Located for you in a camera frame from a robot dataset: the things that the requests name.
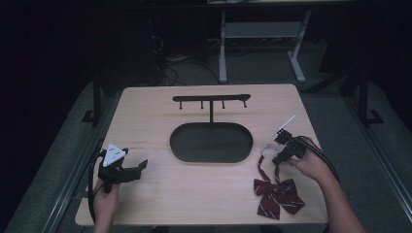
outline hand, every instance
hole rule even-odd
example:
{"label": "hand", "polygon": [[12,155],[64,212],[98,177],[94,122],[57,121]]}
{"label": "hand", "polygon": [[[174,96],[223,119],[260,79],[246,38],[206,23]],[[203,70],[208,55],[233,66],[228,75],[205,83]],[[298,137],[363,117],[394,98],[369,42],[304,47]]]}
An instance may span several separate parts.
{"label": "hand", "polygon": [[109,193],[104,192],[103,181],[98,180],[94,187],[94,213],[96,222],[94,232],[109,232],[115,219],[116,210],[119,205],[120,185],[114,183]]}
{"label": "hand", "polygon": [[[303,139],[307,144],[316,148],[315,144],[309,140]],[[315,180],[317,183],[323,183],[329,179],[334,179],[334,176],[327,165],[310,149],[306,149],[306,153],[302,159],[289,159],[288,162],[294,166],[303,175]]]}

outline plaid bow tie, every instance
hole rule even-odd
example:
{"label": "plaid bow tie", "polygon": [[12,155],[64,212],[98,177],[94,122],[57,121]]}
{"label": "plaid bow tie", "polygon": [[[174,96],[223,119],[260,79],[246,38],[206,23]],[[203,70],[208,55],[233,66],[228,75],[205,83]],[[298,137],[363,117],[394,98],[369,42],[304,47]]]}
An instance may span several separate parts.
{"label": "plaid bow tie", "polygon": [[256,195],[262,196],[257,209],[257,214],[260,216],[279,219],[281,213],[280,207],[283,207],[285,211],[292,215],[296,214],[305,205],[305,203],[297,196],[296,186],[293,179],[280,182],[279,167],[276,166],[276,183],[271,183],[270,179],[260,168],[263,158],[263,156],[260,157],[257,168],[264,181],[256,179],[254,181]]}

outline black oval tray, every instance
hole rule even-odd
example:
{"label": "black oval tray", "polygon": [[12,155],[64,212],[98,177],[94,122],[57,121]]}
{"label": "black oval tray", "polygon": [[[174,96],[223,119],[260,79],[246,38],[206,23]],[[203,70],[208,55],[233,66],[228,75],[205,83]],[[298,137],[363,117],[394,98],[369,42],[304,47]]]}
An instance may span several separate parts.
{"label": "black oval tray", "polygon": [[173,154],[185,162],[240,162],[249,156],[253,144],[247,128],[229,122],[182,124],[170,137]]}

